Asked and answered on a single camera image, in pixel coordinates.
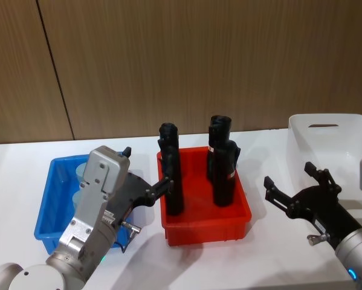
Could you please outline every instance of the blue plastic bin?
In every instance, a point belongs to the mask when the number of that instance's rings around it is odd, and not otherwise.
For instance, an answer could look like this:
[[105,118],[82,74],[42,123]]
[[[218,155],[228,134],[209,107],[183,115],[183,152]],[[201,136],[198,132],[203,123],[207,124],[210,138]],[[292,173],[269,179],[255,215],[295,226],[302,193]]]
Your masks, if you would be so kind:
[[[74,216],[72,197],[79,190],[76,167],[88,160],[89,155],[56,158],[50,162],[47,183],[37,218],[34,236],[41,240],[48,254],[53,253],[66,226]],[[120,228],[117,242],[127,244],[128,231]]]

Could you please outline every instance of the white plastic bin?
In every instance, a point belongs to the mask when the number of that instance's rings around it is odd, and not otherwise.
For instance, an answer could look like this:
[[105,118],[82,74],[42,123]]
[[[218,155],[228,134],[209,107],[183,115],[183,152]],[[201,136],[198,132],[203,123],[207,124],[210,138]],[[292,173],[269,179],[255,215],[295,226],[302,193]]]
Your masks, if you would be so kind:
[[289,118],[287,150],[287,164],[296,192],[317,184],[304,172],[305,163],[310,161],[318,169],[329,169],[342,187],[340,203],[352,216],[362,219],[359,185],[362,115],[293,115]]

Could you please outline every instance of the table surface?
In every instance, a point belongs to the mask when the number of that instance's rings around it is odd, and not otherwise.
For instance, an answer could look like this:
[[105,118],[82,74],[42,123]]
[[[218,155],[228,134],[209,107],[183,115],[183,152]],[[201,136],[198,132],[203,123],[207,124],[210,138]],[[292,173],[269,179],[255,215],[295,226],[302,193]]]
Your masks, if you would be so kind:
[[[264,200],[264,176],[293,195],[286,165],[287,129],[233,132],[242,149],[238,174],[252,211],[244,239],[169,247],[161,226],[160,203],[136,208],[142,232],[122,254],[111,249],[84,289],[354,289],[328,243],[311,247],[317,234],[303,220],[288,219]],[[158,137],[0,144],[0,265],[42,264],[48,257],[34,238],[50,161],[88,154],[98,146],[132,148],[130,170],[158,181]],[[207,134],[182,135],[180,147],[206,146]]]

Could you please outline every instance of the blue led light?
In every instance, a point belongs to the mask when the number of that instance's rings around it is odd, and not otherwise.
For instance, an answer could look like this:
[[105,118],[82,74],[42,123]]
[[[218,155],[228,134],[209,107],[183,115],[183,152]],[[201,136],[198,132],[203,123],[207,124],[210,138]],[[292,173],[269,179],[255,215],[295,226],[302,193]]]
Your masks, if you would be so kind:
[[353,270],[353,269],[348,269],[348,273],[350,274],[350,276],[352,277],[352,279],[353,279],[354,281],[356,281],[356,279],[357,279],[357,274],[354,272],[354,270]]

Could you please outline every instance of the wooden wall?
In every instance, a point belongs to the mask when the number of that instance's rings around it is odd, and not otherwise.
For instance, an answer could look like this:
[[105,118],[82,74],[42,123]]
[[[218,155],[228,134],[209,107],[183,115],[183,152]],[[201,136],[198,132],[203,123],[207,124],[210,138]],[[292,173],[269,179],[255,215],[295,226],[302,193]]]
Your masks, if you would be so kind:
[[69,139],[36,1],[0,1],[0,143]]
[[[71,138],[34,1],[5,3],[0,53],[18,67],[0,65],[1,106],[10,103],[0,110],[0,134]],[[287,127],[290,115],[305,112],[362,114],[362,0],[39,6],[77,139],[157,135],[164,121],[181,133],[206,132],[213,114],[231,116],[234,131]]]

